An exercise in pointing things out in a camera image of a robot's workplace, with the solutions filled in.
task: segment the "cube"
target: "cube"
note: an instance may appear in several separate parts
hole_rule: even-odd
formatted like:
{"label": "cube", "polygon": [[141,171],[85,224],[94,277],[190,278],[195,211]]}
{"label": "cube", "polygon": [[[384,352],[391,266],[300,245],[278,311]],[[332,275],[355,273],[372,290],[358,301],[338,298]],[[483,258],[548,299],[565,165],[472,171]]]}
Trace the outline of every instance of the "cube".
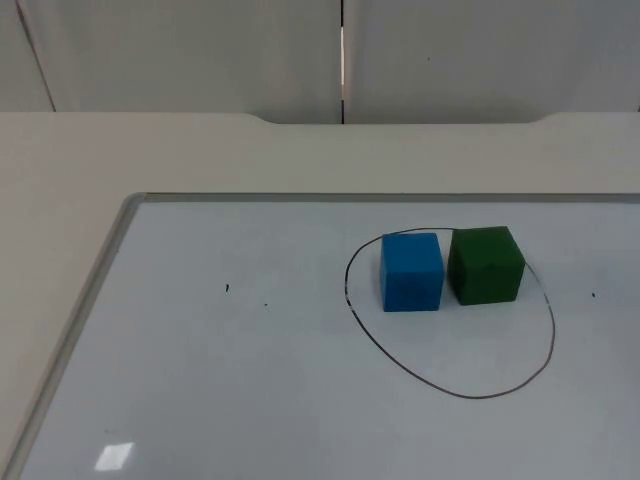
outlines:
{"label": "cube", "polygon": [[461,305],[514,301],[524,267],[507,227],[454,230],[447,270]]}
{"label": "cube", "polygon": [[385,312],[438,310],[444,263],[435,233],[382,237],[380,287]]}

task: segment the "whiteboard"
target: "whiteboard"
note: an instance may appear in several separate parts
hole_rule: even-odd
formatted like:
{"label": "whiteboard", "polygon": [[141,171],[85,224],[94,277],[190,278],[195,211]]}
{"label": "whiteboard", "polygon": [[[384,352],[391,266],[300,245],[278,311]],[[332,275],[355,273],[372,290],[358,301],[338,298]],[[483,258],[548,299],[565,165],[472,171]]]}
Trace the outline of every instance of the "whiteboard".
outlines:
{"label": "whiteboard", "polygon": [[[639,478],[637,205],[287,198],[138,207],[21,478]],[[488,225],[540,276],[556,348],[523,390],[463,400],[373,345],[344,272],[384,232]],[[438,312],[387,314],[378,256],[354,262],[351,301],[421,375],[483,394],[544,360],[530,273],[514,303],[446,286]]]}

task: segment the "drawn circle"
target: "drawn circle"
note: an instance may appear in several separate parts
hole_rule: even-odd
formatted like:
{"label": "drawn circle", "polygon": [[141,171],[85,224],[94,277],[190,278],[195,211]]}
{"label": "drawn circle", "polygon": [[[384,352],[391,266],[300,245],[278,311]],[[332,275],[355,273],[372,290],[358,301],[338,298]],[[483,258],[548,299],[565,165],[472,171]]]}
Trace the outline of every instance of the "drawn circle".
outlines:
{"label": "drawn circle", "polygon": [[[440,227],[440,228],[419,227],[419,228],[410,228],[410,229],[406,229],[406,230],[399,230],[399,231],[396,231],[396,232],[389,232],[388,234],[401,234],[401,233],[411,233],[411,232],[420,232],[420,231],[448,231],[448,232],[453,232],[454,230],[455,229],[451,228],[451,227]],[[345,300],[347,302],[347,306],[349,307],[349,310],[351,311],[351,314],[355,318],[355,320],[358,323],[359,327],[361,328],[362,332],[393,363],[395,363],[398,367],[400,367],[402,370],[404,370],[407,374],[411,375],[412,377],[414,377],[415,379],[419,380],[420,382],[428,385],[429,387],[435,388],[436,390],[439,390],[439,391],[441,391],[443,393],[446,393],[447,395],[451,395],[451,396],[458,397],[458,398],[469,399],[469,400],[484,400],[484,399],[490,399],[490,398],[497,398],[497,397],[502,397],[502,396],[508,395],[510,393],[516,392],[518,390],[521,390],[522,388],[527,386],[529,383],[531,383],[538,375],[540,375],[540,373],[542,373],[545,368],[547,368],[547,366],[551,362],[551,358],[553,356],[553,351],[554,351],[554,348],[555,348],[555,338],[556,338],[555,315],[553,313],[553,308],[551,307],[551,303],[549,301],[549,297],[547,295],[547,292],[544,290],[544,286],[542,285],[542,281],[540,280],[540,277],[535,272],[535,270],[531,267],[531,265],[529,265],[528,263],[526,264],[526,269],[531,273],[536,285],[538,286],[538,288],[542,292],[542,296],[543,296],[545,304],[546,304],[546,310],[548,311],[549,319],[551,320],[551,339],[550,339],[550,342],[548,344],[545,360],[542,362],[542,364],[540,364],[537,368],[535,368],[533,370],[533,373],[529,374],[525,378],[524,381],[521,381],[520,383],[517,383],[513,387],[510,387],[510,388],[507,388],[507,389],[504,389],[504,390],[500,390],[500,391],[497,391],[495,393],[489,393],[489,394],[483,394],[483,395],[469,395],[469,394],[461,393],[461,392],[458,392],[458,391],[454,391],[454,390],[452,390],[450,388],[446,388],[446,387],[444,387],[444,386],[442,386],[442,385],[440,385],[438,383],[435,383],[433,380],[430,380],[426,376],[423,376],[423,375],[417,373],[415,371],[415,369],[412,369],[409,366],[407,366],[407,364],[405,362],[402,362],[401,360],[399,360],[398,355],[394,355],[393,353],[391,353],[390,349],[385,347],[385,345],[383,345],[383,342],[380,340],[380,338],[377,338],[374,335],[374,333],[371,331],[371,329],[367,327],[367,323],[363,320],[361,315],[358,313],[358,311],[354,307],[353,302],[352,302],[351,297],[350,297],[350,292],[349,292],[349,274],[351,272],[351,267],[354,264],[354,261],[358,258],[358,256],[362,253],[363,250],[365,250],[368,246],[370,246],[370,245],[378,242],[379,240],[381,240],[384,235],[387,235],[387,234],[379,235],[379,236],[367,241],[366,243],[364,243],[360,247],[358,247],[358,249],[355,251],[353,256],[350,258],[349,262],[347,263],[347,266],[346,266],[346,269],[345,269],[345,274],[344,274],[344,296],[345,296]]]}

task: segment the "white table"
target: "white table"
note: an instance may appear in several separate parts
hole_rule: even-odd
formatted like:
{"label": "white table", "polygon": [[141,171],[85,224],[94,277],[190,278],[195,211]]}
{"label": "white table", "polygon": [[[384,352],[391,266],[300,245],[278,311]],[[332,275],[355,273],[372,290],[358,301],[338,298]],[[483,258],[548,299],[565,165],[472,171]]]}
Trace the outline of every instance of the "white table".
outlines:
{"label": "white table", "polygon": [[1,114],[3,462],[128,195],[638,193],[638,133],[635,114],[348,127],[243,115]]}

